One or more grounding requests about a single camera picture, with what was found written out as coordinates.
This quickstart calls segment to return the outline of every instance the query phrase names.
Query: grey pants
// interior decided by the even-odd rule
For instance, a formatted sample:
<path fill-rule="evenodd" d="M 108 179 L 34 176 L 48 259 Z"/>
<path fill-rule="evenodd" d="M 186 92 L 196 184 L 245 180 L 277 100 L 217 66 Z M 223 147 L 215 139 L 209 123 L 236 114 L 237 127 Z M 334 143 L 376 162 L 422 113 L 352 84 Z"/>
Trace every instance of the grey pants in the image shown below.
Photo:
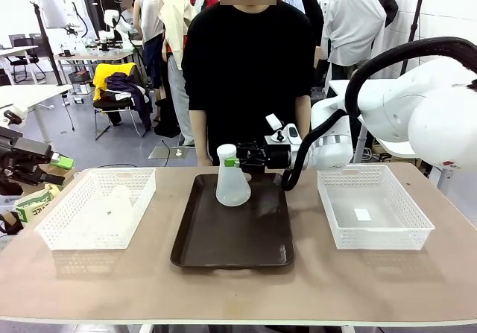
<path fill-rule="evenodd" d="M 171 86 L 172 102 L 179 122 L 180 132 L 184 136 L 184 143 L 194 142 L 192 135 L 191 118 L 189 115 L 189 96 L 186 94 L 186 81 L 182 71 L 178 69 L 174 56 L 169 56 L 167 61 L 169 85 Z"/>

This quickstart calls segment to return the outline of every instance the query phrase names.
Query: black stand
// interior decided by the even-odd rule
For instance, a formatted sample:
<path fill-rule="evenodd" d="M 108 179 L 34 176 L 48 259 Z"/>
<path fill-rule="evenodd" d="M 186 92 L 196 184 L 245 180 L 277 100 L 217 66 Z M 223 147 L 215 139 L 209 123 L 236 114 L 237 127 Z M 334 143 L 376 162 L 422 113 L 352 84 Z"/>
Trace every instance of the black stand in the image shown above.
<path fill-rule="evenodd" d="M 416 30 L 417 30 L 417 22 L 419 21 L 419 16 L 420 16 L 420 8 L 423 5 L 423 0 L 417 0 L 417 8 L 416 8 L 416 13 L 414 14 L 414 21 L 411 25 L 411 34 L 409 35 L 409 41 L 408 42 L 413 42 L 414 41 L 414 36 L 416 35 Z M 401 76 L 403 76 L 408 69 L 408 61 L 404 61 L 402 63 L 402 69 L 401 69 Z"/>
<path fill-rule="evenodd" d="M 40 33 L 42 34 L 43 46 L 45 46 L 46 54 L 48 55 L 48 58 L 50 59 L 54 76 L 57 78 L 58 86 L 62 86 L 63 82 L 61 80 L 60 73 L 58 72 L 57 64 L 54 61 L 54 55 L 53 55 L 53 51 L 51 50 L 50 42 L 48 40 L 48 35 L 46 35 L 45 26 L 43 25 L 42 15 L 40 13 L 40 7 L 35 3 L 31 3 L 31 4 L 33 4 L 35 8 L 35 14 L 37 15 L 38 25 L 40 26 Z"/>

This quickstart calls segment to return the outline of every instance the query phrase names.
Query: plastic flask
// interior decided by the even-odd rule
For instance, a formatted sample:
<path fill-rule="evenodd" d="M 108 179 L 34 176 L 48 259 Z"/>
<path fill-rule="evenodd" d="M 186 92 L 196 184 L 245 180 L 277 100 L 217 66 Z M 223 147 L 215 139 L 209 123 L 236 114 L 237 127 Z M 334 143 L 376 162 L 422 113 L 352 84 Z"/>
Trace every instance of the plastic flask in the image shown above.
<path fill-rule="evenodd" d="M 215 196 L 224 206 L 239 206 L 246 203 L 252 194 L 247 179 L 237 163 L 237 148 L 235 145 L 221 145 L 217 148 L 221 161 L 218 170 L 218 182 Z"/>

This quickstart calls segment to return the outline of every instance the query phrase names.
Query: white tank top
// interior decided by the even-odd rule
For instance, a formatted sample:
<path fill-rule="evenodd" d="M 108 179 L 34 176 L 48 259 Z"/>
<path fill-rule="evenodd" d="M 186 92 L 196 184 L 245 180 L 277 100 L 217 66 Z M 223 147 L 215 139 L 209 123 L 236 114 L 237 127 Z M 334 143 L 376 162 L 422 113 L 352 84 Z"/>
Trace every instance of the white tank top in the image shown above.
<path fill-rule="evenodd" d="M 142 40 L 147 42 L 164 30 L 164 24 L 159 20 L 159 0 L 144 0 L 141 15 Z"/>

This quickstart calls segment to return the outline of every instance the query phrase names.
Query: wall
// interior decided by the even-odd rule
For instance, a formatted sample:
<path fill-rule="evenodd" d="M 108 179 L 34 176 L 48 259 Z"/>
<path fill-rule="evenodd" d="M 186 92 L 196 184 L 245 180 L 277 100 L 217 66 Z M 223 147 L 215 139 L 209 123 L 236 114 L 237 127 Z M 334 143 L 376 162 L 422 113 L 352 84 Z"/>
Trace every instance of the wall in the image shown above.
<path fill-rule="evenodd" d="M 393 24 L 386 28 L 385 48 L 393 48 L 408 41 L 417 0 L 396 0 L 399 14 Z M 416 39 L 429 37 L 463 37 L 477 43 L 477 0 L 423 0 Z M 408 69 L 432 60 L 423 57 L 410 60 Z M 401 63 L 384 70 L 385 78 L 399 77 Z M 477 173 L 456 171 L 447 197 L 474 224 L 477 224 Z"/>
<path fill-rule="evenodd" d="M 3 9 L 0 15 L 0 44 L 3 46 L 10 46 L 9 35 L 11 34 L 36 34 L 40 32 L 38 21 L 34 13 L 33 5 L 30 1 L 38 0 L 0 0 L 0 9 Z M 77 5 L 78 12 L 82 17 L 85 17 L 86 11 L 84 0 L 66 0 L 67 2 L 74 2 Z M 47 30 L 50 39 L 51 47 L 54 53 L 60 52 L 60 43 L 65 39 L 66 32 L 63 29 Z M 40 67 L 45 71 L 51 71 L 51 67 L 47 60 L 40 61 Z"/>

